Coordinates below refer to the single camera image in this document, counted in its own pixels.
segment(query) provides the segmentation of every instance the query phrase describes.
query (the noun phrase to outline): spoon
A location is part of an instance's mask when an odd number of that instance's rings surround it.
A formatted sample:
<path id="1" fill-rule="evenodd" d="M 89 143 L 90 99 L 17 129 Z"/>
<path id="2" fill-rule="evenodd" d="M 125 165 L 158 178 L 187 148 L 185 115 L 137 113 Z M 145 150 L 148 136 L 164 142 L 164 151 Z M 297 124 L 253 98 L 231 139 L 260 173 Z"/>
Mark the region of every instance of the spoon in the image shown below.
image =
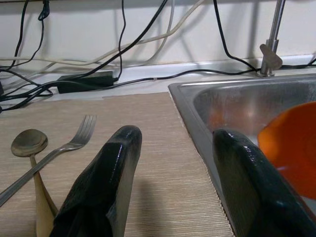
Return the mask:
<path id="1" fill-rule="evenodd" d="M 11 151 L 18 157 L 30 157 L 31 165 L 37 163 L 35 154 L 41 152 L 48 144 L 47 136 L 36 129 L 28 129 L 21 132 L 12 142 Z M 34 175 L 36 192 L 36 232 L 37 237 L 48 237 L 53 229 L 54 217 L 58 209 L 52 201 L 40 173 Z"/>

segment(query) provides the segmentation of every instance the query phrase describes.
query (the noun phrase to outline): placemat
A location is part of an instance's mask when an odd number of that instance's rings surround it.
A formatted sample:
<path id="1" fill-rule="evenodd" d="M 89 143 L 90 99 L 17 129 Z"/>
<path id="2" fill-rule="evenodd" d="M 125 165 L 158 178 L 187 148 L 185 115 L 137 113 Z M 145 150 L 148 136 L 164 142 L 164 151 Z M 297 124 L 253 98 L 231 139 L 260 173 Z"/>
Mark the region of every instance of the placemat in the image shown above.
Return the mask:
<path id="1" fill-rule="evenodd" d="M 84 115 L 97 115 L 90 142 L 64 153 L 40 173 L 59 208 L 73 182 L 110 136 L 123 125 L 143 134 L 125 237 L 234 236 L 207 168 L 198 155 L 168 93 L 106 97 L 102 101 L 35 103 L 0 115 L 0 190 L 30 169 L 28 158 L 10 146 L 21 131 L 35 128 L 48 136 L 37 161 L 67 143 Z M 30 180 L 0 208 L 1 237 L 35 236 L 35 188 Z"/>

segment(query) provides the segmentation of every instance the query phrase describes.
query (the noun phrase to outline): faucet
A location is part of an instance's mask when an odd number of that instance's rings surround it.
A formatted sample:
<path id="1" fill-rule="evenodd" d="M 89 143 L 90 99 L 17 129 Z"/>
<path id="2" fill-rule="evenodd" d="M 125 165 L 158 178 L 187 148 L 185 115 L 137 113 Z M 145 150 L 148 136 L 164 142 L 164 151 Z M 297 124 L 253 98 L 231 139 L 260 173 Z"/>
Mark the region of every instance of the faucet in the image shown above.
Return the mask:
<path id="1" fill-rule="evenodd" d="M 271 77 L 274 75 L 273 70 L 279 69 L 282 66 L 282 59 L 277 56 L 278 39 L 277 34 L 280 28 L 281 18 L 285 0 L 277 0 L 275 15 L 273 17 L 270 37 L 266 44 L 262 44 L 260 49 L 263 53 L 260 75 L 263 77 Z"/>

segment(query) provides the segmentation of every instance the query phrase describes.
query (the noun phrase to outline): orange object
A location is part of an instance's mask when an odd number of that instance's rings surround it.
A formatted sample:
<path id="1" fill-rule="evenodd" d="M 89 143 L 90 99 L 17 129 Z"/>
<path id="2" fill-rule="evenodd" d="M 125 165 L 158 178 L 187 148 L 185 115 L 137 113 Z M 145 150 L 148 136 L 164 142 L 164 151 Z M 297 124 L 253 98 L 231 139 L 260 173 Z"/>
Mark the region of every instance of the orange object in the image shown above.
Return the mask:
<path id="1" fill-rule="evenodd" d="M 280 114 L 259 133 L 258 143 L 300 195 L 316 199 L 316 102 Z"/>

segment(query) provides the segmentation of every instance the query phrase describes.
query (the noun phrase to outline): faucet handle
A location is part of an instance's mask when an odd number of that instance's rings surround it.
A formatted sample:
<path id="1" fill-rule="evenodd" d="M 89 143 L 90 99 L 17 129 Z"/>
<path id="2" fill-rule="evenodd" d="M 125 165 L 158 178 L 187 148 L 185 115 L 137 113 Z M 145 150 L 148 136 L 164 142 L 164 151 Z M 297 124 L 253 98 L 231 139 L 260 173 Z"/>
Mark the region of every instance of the faucet handle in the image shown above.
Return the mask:
<path id="1" fill-rule="evenodd" d="M 260 50 L 263 54 L 263 60 L 267 63 L 268 67 L 272 70 L 277 70 L 282 67 L 282 59 L 277 56 L 269 47 L 265 44 L 260 45 Z"/>

